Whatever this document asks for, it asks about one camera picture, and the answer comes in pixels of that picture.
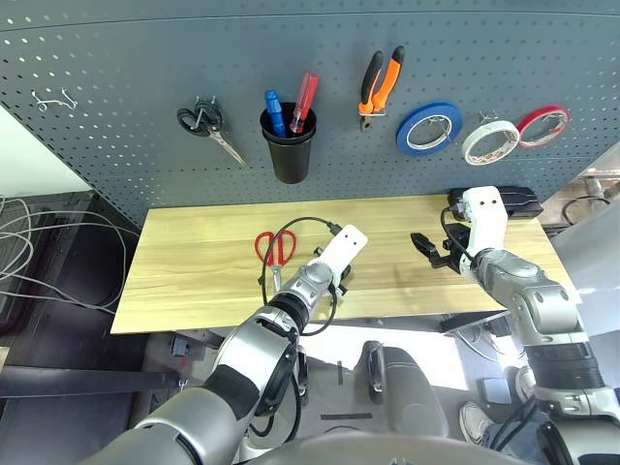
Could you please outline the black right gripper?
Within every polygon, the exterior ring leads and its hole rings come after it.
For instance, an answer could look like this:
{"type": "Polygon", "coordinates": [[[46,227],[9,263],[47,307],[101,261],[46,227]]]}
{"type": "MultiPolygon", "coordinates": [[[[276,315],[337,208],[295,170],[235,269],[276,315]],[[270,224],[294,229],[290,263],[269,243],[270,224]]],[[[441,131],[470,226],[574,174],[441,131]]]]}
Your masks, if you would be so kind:
{"type": "MultiPolygon", "coordinates": [[[[471,229],[460,223],[446,225],[447,238],[443,241],[443,247],[449,251],[448,266],[460,274],[460,261],[463,251],[469,246],[471,229]]],[[[443,267],[445,260],[437,251],[436,246],[422,233],[412,232],[410,238],[414,247],[423,254],[433,268],[443,267]]]]}

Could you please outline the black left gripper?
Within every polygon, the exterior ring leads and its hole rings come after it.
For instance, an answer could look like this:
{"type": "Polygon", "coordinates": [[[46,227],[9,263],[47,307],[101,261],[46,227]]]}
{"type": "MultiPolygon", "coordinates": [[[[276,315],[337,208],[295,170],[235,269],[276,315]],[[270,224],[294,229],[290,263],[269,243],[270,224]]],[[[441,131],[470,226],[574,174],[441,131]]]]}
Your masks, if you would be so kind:
{"type": "MultiPolygon", "coordinates": [[[[316,247],[313,251],[313,254],[318,258],[324,249],[322,247],[316,247]]],[[[348,292],[348,284],[347,279],[352,272],[352,265],[348,264],[340,273],[340,277],[336,278],[336,274],[333,274],[333,278],[335,279],[333,282],[333,290],[336,296],[344,296],[348,292]]]]}

